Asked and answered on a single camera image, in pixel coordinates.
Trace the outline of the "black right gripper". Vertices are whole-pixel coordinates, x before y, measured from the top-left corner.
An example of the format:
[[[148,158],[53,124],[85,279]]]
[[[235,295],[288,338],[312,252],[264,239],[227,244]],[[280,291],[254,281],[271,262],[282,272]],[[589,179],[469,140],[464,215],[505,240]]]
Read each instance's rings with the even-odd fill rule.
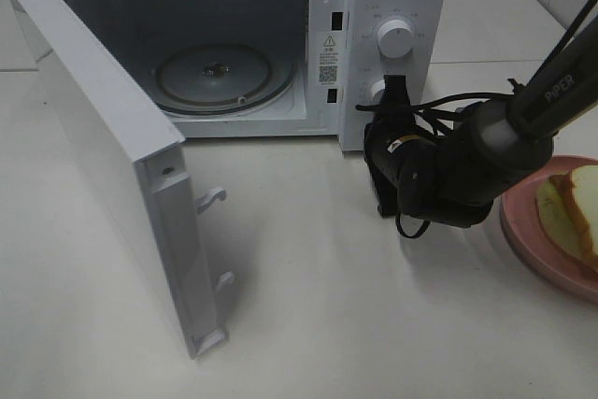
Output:
[[[405,75],[385,75],[381,105],[366,125],[364,157],[373,180],[377,211],[383,217],[437,218],[437,145],[416,124]]]

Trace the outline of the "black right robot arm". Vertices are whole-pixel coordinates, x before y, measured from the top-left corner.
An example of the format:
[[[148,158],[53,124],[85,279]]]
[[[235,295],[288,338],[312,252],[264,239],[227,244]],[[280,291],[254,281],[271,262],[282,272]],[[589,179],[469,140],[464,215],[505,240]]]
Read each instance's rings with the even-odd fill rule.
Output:
[[[495,198],[544,167],[553,138],[597,104],[597,21],[588,0],[528,83],[512,93],[470,92],[413,105],[406,79],[387,75],[382,95],[358,105],[373,119],[363,151],[383,218],[467,228]]]

